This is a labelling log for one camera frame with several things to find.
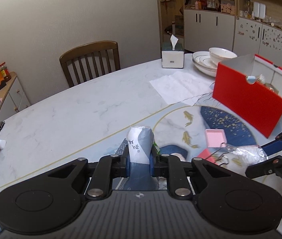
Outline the white ceramic bowl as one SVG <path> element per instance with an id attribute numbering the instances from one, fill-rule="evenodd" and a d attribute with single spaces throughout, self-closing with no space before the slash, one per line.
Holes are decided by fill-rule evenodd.
<path id="1" fill-rule="evenodd" d="M 212 62 L 216 65 L 221 61 L 237 57 L 234 52 L 223 48 L 209 48 L 209 54 Z"/>

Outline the grey white tissue pack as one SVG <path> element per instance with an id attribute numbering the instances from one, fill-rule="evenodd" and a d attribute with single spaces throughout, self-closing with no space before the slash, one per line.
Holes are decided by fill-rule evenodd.
<path id="1" fill-rule="evenodd" d="M 151 127 L 131 127 L 126 140 L 130 155 L 130 175 L 123 185 L 123 190 L 157 190 L 158 179 L 150 173 L 150 154 L 154 143 Z"/>

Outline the wooden dining chair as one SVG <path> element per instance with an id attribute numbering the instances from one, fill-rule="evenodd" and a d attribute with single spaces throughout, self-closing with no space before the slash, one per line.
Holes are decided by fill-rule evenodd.
<path id="1" fill-rule="evenodd" d="M 77 46 L 59 58 L 69 87 L 119 71 L 119 46 L 115 41 L 103 40 Z"/>

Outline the red white cardboard box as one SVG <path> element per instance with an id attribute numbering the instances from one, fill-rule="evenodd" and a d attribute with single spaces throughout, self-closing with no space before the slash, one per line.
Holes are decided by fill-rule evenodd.
<path id="1" fill-rule="evenodd" d="M 261 74 L 278 94 L 256 82 Z M 282 67 L 257 54 L 221 61 L 213 97 L 268 138 L 282 116 Z"/>

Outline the green white tissue box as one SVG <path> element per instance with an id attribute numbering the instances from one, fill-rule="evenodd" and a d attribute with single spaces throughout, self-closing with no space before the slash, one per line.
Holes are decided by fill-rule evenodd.
<path id="1" fill-rule="evenodd" d="M 161 63 L 166 69 L 182 69 L 184 67 L 184 49 L 175 35 L 169 42 L 164 42 L 161 48 Z"/>

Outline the pink binder clip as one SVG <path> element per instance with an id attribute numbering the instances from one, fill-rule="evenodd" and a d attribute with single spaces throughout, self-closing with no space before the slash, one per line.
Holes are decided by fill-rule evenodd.
<path id="1" fill-rule="evenodd" d="M 209 161 L 218 166 L 226 166 L 230 163 L 229 157 L 227 156 L 228 144 L 222 142 L 219 148 L 215 148 L 215 151 L 211 151 L 212 148 L 204 149 L 199 155 L 199 158 L 202 158 L 206 161 Z"/>

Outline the small pink box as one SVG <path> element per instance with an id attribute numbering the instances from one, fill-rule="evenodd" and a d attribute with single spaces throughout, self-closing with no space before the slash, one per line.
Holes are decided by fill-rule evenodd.
<path id="1" fill-rule="evenodd" d="M 227 139 L 223 129 L 206 129 L 205 137 L 208 148 L 222 148 L 226 146 Z"/>

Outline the white paper sheet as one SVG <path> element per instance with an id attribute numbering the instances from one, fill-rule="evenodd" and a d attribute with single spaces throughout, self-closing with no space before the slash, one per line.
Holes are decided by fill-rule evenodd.
<path id="1" fill-rule="evenodd" d="M 214 78 L 182 71 L 149 81 L 168 105 L 184 103 L 189 106 L 193 106 L 202 96 L 210 94 L 214 82 Z"/>

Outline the red lid jar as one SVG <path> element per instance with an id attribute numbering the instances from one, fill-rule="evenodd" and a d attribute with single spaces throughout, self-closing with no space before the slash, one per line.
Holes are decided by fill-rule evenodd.
<path id="1" fill-rule="evenodd" d="M 8 82 L 12 78 L 11 75 L 10 75 L 9 70 L 7 69 L 7 66 L 6 66 L 5 62 L 0 64 L 0 72 L 1 72 L 5 82 Z"/>

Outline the gold foil snack bag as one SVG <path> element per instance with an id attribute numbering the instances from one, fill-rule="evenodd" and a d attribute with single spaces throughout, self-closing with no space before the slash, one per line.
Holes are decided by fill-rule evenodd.
<path id="1" fill-rule="evenodd" d="M 271 90 L 275 94 L 278 94 L 279 91 L 271 83 L 267 83 L 263 74 L 256 76 L 256 82 L 264 85 L 268 90 Z"/>

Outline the blue decorated table mat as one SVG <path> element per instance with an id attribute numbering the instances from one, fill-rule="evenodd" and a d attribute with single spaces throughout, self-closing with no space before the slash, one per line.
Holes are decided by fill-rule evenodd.
<path id="1" fill-rule="evenodd" d="M 211 96 L 204 96 L 194 106 L 178 103 L 138 121 L 137 125 L 151 127 L 155 142 L 163 152 L 178 153 L 191 160 L 207 149 L 207 129 L 223 129 L 230 145 L 263 145 L 282 131 L 282 116 L 272 134 L 266 138 Z M 7 145 L 0 152 L 0 192 L 77 158 L 96 162 L 115 153 L 128 132 L 126 127 L 72 153 L 61 151 L 59 155 L 42 154 L 38 149 L 30 152 L 28 148 Z M 258 181 L 275 188 L 282 195 L 282 179 L 276 175 L 262 176 Z M 282 234 L 282 220 L 278 229 Z"/>

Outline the white wall cabinets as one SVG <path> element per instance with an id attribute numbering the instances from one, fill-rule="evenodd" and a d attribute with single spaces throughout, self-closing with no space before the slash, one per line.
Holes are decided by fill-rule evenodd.
<path id="1" fill-rule="evenodd" d="M 186 51 L 215 46 L 282 66 L 282 0 L 160 1 L 164 34 L 172 24 Z"/>

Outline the silver printed foil packet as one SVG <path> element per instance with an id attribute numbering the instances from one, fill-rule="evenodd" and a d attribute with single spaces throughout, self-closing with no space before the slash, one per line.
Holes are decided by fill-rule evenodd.
<path id="1" fill-rule="evenodd" d="M 230 146 L 222 148 L 216 156 L 216 164 L 245 176 L 249 166 L 268 160 L 265 151 L 257 145 Z"/>

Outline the white tooth plush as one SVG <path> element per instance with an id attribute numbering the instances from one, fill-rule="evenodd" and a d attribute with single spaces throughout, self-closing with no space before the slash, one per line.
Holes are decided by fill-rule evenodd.
<path id="1" fill-rule="evenodd" d="M 178 157 L 180 159 L 180 161 L 186 161 L 186 159 L 179 153 L 172 153 L 172 155 Z"/>

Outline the white plates stack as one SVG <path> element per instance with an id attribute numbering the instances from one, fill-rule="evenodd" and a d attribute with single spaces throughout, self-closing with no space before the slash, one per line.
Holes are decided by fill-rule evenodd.
<path id="1" fill-rule="evenodd" d="M 194 52 L 192 54 L 192 62 L 200 72 L 210 77 L 216 77 L 217 65 L 212 61 L 208 51 Z"/>

